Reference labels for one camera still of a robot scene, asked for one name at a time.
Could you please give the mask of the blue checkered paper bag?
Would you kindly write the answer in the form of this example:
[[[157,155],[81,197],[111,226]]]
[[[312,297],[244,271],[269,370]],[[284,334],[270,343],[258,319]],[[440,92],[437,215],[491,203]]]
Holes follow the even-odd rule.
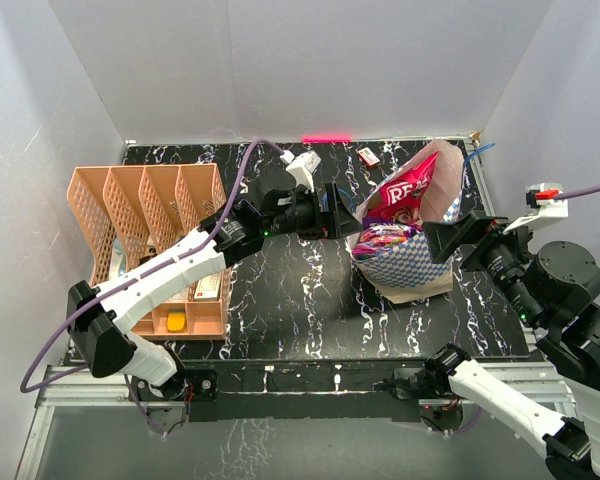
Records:
[[[363,231],[347,238],[354,265],[382,296],[393,303],[405,303],[450,291],[453,288],[452,261],[433,263],[423,222],[451,223],[458,219],[464,158],[461,150],[445,140],[435,139],[422,148],[411,160],[383,180],[373,193],[357,208],[354,217],[363,224],[368,204],[373,195],[387,182],[420,165],[429,155],[438,152],[431,184],[423,196],[419,225],[421,231],[406,243],[396,245],[389,252],[368,260],[356,260],[352,250]]]

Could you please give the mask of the pink chips bag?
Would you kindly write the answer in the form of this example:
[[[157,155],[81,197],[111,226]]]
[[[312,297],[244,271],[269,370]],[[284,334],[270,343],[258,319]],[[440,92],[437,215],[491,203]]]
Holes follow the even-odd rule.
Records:
[[[383,185],[369,202],[363,225],[419,224],[423,196],[431,184],[438,156],[438,152],[429,155],[417,167]]]

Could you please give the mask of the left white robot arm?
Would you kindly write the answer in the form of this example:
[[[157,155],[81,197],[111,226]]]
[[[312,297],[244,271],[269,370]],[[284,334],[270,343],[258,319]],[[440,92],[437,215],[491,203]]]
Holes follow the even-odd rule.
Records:
[[[273,189],[260,204],[238,194],[145,264],[94,287],[86,282],[71,287],[67,331],[91,375],[126,374],[166,399],[181,396],[187,384],[184,365],[167,348],[135,334],[136,324],[183,289],[259,252],[269,237],[332,240],[361,232],[361,222],[336,185],[325,189],[325,204],[304,186]]]

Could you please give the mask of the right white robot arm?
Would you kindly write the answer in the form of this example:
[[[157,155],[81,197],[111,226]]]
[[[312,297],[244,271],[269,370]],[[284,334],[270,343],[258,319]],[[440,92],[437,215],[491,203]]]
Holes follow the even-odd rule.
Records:
[[[579,414],[541,406],[454,344],[425,361],[427,388],[488,412],[525,440],[554,478],[600,479],[600,306],[595,302],[600,267],[594,257],[569,241],[552,241],[530,253],[532,232],[526,225],[482,211],[422,228],[433,262],[472,246],[462,269],[486,272],[522,323],[544,330],[536,347],[563,378]]]

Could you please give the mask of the purple candy bag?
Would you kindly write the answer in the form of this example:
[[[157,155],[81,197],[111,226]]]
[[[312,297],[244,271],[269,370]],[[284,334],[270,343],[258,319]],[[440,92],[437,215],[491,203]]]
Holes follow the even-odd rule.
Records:
[[[366,229],[352,250],[356,260],[368,260],[406,243],[421,231],[414,224],[378,224]]]

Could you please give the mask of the red white small box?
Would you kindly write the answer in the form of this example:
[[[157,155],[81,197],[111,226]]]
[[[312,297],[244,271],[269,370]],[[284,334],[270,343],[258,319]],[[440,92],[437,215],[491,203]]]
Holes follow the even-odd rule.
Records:
[[[373,168],[380,164],[378,156],[368,147],[358,150],[357,154],[367,168]]]

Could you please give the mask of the pink tape strip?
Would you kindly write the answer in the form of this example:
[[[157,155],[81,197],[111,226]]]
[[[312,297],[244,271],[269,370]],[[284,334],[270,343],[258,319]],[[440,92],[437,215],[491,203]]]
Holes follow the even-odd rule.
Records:
[[[350,141],[350,136],[336,133],[306,135],[302,137],[302,142],[308,144],[349,143]]]

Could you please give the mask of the red white box in organizer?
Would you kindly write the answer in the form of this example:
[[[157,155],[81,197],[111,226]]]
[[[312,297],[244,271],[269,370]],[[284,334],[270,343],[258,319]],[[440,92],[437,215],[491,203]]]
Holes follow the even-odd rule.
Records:
[[[194,301],[217,301],[220,297],[222,274],[215,273],[204,277],[196,284]]]

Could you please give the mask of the yellow sponge block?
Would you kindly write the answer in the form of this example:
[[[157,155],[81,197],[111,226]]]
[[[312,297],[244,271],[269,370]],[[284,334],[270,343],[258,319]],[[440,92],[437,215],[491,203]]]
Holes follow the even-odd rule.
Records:
[[[184,333],[188,330],[187,316],[184,310],[171,310],[167,314],[166,329],[169,333]]]

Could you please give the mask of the orange plastic desk organizer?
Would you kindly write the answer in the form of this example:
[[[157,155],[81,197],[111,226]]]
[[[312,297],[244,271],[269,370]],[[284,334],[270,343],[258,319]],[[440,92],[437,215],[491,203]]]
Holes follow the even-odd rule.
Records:
[[[92,252],[90,283],[132,270],[219,210],[226,194],[210,164],[78,167],[67,200]],[[226,335],[230,272],[222,273],[217,301],[194,301],[190,285],[147,313],[133,328],[150,340],[220,340]],[[188,330],[169,333],[167,314],[184,310]]]

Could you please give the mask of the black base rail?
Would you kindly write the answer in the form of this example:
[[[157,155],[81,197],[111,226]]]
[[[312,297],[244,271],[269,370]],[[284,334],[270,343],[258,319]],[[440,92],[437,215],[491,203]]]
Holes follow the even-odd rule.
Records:
[[[439,393],[423,362],[396,359],[191,361],[167,396],[134,378],[149,412],[174,409],[188,422],[239,419],[390,419],[455,429],[472,420],[472,402]]]

